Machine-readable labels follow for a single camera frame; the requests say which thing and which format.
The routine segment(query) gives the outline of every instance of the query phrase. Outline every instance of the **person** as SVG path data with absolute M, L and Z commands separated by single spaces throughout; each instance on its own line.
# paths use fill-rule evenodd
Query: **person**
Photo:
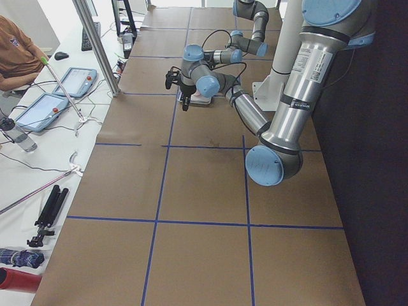
M 11 20 L 0 15 L 0 90 L 30 84 L 48 57 Z

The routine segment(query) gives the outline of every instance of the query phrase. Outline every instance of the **transparent bottle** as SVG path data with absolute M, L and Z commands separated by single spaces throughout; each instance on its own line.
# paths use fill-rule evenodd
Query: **transparent bottle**
M 0 129 L 9 136 L 21 149 L 31 152 L 37 149 L 37 144 L 11 118 L 0 120 Z

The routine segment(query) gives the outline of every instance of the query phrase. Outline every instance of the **brown floor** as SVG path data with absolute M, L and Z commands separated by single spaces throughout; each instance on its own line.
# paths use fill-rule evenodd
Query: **brown floor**
M 145 25 L 32 305 L 364 305 L 312 121 L 301 172 L 261 187 L 244 171 L 258 141 L 228 102 L 183 112 L 164 88 L 186 43 L 252 24 L 169 8 Z M 280 27 L 270 10 L 270 51 L 245 59 L 246 89 L 269 74 Z

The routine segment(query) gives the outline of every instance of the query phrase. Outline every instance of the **green tip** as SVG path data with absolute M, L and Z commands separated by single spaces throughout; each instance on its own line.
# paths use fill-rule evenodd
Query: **green tip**
M 45 58 L 45 57 L 41 57 L 41 62 L 44 64 L 44 65 L 48 65 L 48 61 L 47 61 L 47 59 Z

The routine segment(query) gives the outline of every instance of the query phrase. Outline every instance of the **red cylinder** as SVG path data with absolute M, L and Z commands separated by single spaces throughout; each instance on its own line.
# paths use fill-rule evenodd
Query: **red cylinder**
M 40 275 L 0 268 L 0 289 L 35 293 L 40 282 Z

